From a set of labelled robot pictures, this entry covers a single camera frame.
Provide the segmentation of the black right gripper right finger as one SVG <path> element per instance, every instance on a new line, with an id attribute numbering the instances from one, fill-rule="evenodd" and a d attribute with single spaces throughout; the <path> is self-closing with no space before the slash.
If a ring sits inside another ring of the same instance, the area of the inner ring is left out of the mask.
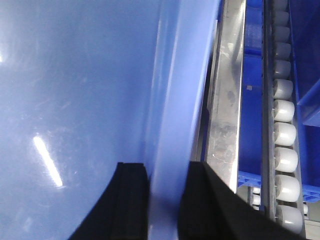
<path id="1" fill-rule="evenodd" d="M 254 210 L 203 161 L 191 161 L 180 202 L 180 240 L 300 240 Z"/>

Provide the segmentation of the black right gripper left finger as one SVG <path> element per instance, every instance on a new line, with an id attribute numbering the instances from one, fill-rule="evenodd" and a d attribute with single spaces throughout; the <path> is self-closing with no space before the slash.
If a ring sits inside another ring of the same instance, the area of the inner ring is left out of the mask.
<path id="1" fill-rule="evenodd" d="M 119 162 L 71 240 L 146 240 L 149 180 L 143 163 Z"/>

